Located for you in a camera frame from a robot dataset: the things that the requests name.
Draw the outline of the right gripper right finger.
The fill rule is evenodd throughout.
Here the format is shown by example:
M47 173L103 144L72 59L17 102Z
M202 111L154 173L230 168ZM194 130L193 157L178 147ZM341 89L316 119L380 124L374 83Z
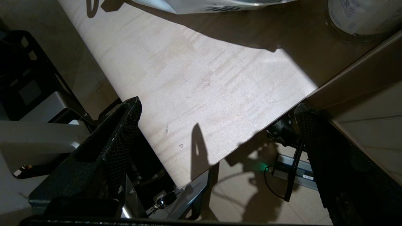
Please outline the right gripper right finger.
M323 207L335 226L400 226L401 185L305 104L295 119Z

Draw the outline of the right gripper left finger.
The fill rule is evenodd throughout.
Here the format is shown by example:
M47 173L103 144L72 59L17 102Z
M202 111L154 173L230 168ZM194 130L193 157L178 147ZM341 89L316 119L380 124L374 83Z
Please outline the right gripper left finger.
M33 213L44 214L57 198L117 198L141 114L139 97L122 102L30 193Z

